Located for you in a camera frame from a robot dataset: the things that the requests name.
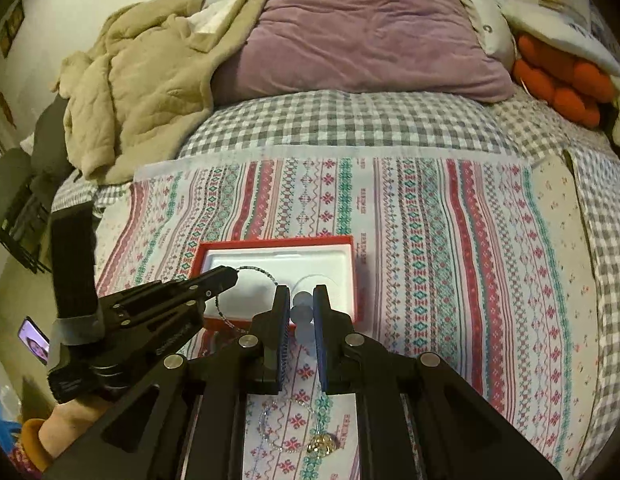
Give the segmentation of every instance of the phone screen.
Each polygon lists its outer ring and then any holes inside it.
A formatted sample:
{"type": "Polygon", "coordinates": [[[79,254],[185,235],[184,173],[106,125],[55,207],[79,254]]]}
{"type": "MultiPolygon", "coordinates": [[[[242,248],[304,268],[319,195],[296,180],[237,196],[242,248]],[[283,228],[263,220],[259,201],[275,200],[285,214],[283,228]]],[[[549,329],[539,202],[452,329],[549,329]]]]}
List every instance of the phone screen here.
{"type": "Polygon", "coordinates": [[[48,363],[48,352],[50,351],[50,342],[48,338],[39,330],[39,327],[34,324],[33,320],[29,317],[23,320],[21,328],[19,329],[19,339],[23,341],[23,344],[28,347],[28,350],[32,352],[43,364],[48,363]]]}

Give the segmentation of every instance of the human hand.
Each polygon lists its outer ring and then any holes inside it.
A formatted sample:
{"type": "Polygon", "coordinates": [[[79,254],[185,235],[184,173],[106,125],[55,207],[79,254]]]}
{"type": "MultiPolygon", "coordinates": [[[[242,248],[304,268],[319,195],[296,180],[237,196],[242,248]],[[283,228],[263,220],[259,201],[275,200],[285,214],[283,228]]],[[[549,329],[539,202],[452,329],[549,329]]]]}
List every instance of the human hand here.
{"type": "Polygon", "coordinates": [[[39,430],[39,441],[54,460],[82,436],[112,406],[97,396],[83,396],[57,404],[39,430]]]}

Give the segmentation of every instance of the metal screw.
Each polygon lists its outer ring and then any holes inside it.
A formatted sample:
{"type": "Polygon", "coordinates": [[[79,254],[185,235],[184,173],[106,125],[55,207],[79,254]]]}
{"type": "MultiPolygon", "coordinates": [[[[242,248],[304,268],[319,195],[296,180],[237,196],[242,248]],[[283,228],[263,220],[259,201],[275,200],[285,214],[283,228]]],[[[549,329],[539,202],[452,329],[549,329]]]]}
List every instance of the metal screw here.
{"type": "Polygon", "coordinates": [[[361,346],[365,342],[365,337],[357,332],[352,332],[346,335],[346,345],[348,346],[361,346]]]}
{"type": "Polygon", "coordinates": [[[239,338],[239,345],[243,348],[252,348],[253,346],[258,345],[259,338],[252,334],[242,335],[239,338]]]}
{"type": "Polygon", "coordinates": [[[432,352],[426,352],[421,355],[421,362],[429,368],[436,368],[439,366],[441,358],[432,352]]]}
{"type": "Polygon", "coordinates": [[[183,356],[179,354],[168,355],[163,360],[163,366],[168,368],[168,370],[174,370],[174,368],[179,368],[183,364],[183,356]]]}

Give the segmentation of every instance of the purple pillow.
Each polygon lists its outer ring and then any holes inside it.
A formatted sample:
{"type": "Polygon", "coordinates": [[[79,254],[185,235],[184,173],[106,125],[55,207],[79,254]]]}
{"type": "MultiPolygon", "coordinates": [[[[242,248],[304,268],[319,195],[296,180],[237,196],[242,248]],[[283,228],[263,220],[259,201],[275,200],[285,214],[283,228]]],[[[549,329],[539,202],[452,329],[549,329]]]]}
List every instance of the purple pillow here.
{"type": "Polygon", "coordinates": [[[320,89],[514,94],[459,0],[268,0],[212,79],[216,105],[320,89]]]}

